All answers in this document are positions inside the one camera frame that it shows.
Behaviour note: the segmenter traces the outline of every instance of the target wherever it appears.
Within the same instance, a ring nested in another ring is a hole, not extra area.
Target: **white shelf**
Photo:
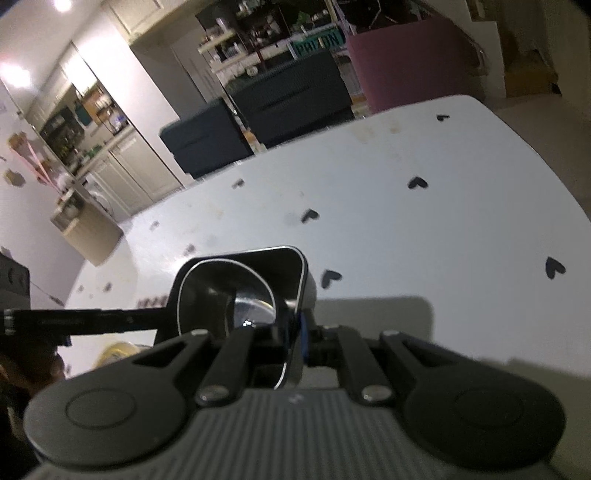
[[[197,49],[197,51],[199,53],[203,54],[203,53],[217,47],[220,43],[225,42],[226,40],[230,40],[230,38],[232,38],[234,36],[236,36],[236,31],[233,28],[231,28],[230,30],[223,33],[219,37],[216,37],[213,40],[210,40],[207,43],[204,43],[203,45],[201,45]]]

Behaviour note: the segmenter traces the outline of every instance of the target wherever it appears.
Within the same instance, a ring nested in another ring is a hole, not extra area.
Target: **countertop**
[[[123,130],[121,130],[118,134],[116,134],[113,138],[111,138],[104,146],[100,149],[100,151],[92,157],[86,164],[84,164],[80,170],[76,173],[76,180],[82,180],[86,174],[92,170],[101,159],[104,158],[105,152],[108,152],[111,148],[116,146],[119,142],[121,142],[127,135],[131,132],[135,131],[135,127],[133,125],[128,125]]]

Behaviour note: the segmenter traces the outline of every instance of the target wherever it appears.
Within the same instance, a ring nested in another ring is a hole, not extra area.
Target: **kitchen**
[[[181,186],[73,44],[25,118],[117,222]]]

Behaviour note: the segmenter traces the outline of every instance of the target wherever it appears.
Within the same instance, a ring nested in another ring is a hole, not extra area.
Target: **shelf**
[[[203,53],[211,50],[212,48],[217,47],[220,43],[225,42],[226,40],[230,40],[230,38],[235,37],[235,36],[236,36],[236,31],[233,28],[231,28],[227,32],[223,33],[222,35],[201,45],[197,49],[197,51],[199,53],[203,54]]]
[[[209,66],[211,67],[213,73],[221,72],[223,69],[227,69],[229,66],[234,65],[235,63],[245,59],[248,56],[248,53],[239,53],[222,62],[211,62]]]

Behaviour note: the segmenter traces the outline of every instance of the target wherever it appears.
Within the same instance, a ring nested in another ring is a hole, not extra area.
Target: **kitchen cabinet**
[[[95,74],[92,73],[74,45],[70,45],[66,50],[59,65],[81,96],[84,96],[97,82]]]
[[[129,35],[130,43],[189,0],[108,0],[106,6]]]
[[[110,153],[102,155],[95,164],[92,175],[97,184],[114,197],[129,216],[153,204],[148,194]]]
[[[37,131],[40,131],[43,125],[45,125],[45,122],[49,120],[52,111],[64,97],[71,85],[71,81],[62,71],[60,66],[49,75],[49,78],[41,88],[41,92],[37,98],[35,98],[25,116],[27,121],[34,126]]]
[[[154,202],[181,186],[136,130],[124,135],[110,152]]]

